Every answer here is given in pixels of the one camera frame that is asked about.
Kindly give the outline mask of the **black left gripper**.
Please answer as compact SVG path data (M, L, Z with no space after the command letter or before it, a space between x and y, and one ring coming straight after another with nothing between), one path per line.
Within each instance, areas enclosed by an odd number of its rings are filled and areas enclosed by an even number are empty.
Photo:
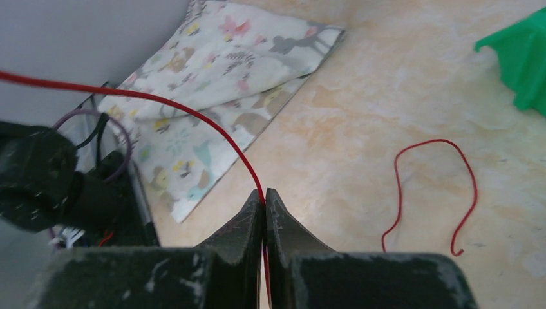
M128 157L113 151L87 173L77 163L77 147L56 129L2 122L1 219L29 232L110 229L128 207L115 184Z

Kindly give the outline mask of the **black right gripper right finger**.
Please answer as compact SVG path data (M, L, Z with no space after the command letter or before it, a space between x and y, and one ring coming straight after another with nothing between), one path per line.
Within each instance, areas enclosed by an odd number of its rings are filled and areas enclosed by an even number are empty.
M273 308L476 308L461 269L424 253L338 252L268 189L266 241Z

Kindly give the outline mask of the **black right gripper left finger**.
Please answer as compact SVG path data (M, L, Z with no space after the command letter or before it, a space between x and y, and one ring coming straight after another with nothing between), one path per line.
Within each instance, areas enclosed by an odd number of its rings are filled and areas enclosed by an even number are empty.
M253 191L194 247L76 248L56 255L28 308L258 308L263 207Z

